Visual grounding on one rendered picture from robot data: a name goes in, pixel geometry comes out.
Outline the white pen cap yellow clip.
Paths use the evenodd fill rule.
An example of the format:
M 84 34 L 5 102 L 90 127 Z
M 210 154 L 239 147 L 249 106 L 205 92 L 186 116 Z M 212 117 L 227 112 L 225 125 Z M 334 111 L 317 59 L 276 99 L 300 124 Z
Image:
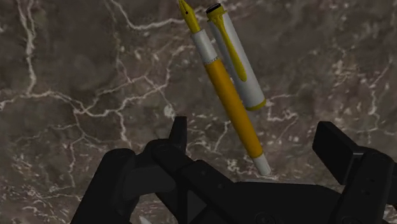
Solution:
M 266 100 L 231 18 L 220 3 L 206 9 L 214 36 L 236 91 L 248 111 L 260 109 Z

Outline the yellow and white fountain pen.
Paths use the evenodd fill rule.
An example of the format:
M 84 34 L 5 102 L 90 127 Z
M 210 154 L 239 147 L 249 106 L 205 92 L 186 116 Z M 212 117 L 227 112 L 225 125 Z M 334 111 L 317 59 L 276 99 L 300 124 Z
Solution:
M 266 176 L 270 174 L 271 168 L 247 115 L 248 110 L 244 107 L 236 91 L 233 80 L 227 71 L 226 64 L 222 57 L 217 54 L 206 31 L 200 27 L 192 7 L 185 0 L 179 0 L 179 9 L 192 34 L 191 38 L 200 54 L 202 63 L 217 96 L 240 141 L 244 145 L 247 154 L 261 175 Z

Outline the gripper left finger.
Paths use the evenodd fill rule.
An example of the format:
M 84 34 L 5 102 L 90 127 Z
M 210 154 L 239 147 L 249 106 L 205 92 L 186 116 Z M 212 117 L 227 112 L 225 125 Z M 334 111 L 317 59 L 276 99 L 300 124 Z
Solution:
M 186 156 L 187 119 L 175 117 L 165 139 L 150 141 L 140 154 L 118 148 L 104 154 L 71 224 L 132 224 L 130 217 L 143 195 L 154 193 L 178 224 L 238 224 L 229 203 L 213 202 L 211 191 L 227 179 L 210 165 Z

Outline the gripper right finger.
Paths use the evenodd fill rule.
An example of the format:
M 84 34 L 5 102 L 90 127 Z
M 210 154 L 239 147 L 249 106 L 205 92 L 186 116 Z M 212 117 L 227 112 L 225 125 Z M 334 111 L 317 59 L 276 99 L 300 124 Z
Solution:
M 384 211 L 396 164 L 390 156 L 356 144 L 326 121 L 318 123 L 312 149 L 344 186 L 328 224 L 389 224 Z

